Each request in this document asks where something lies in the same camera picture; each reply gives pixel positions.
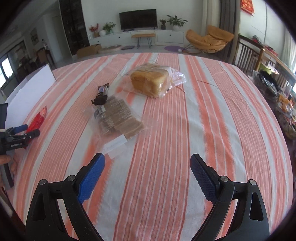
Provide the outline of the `person's left hand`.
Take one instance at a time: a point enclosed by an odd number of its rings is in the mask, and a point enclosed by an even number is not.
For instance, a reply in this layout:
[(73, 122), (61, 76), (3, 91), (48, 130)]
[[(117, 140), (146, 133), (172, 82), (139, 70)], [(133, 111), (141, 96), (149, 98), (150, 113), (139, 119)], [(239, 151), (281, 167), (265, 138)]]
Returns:
[(15, 175), (17, 170), (17, 162), (11, 158), (9, 155), (0, 155), (0, 164), (9, 164), (11, 163), (10, 170)]

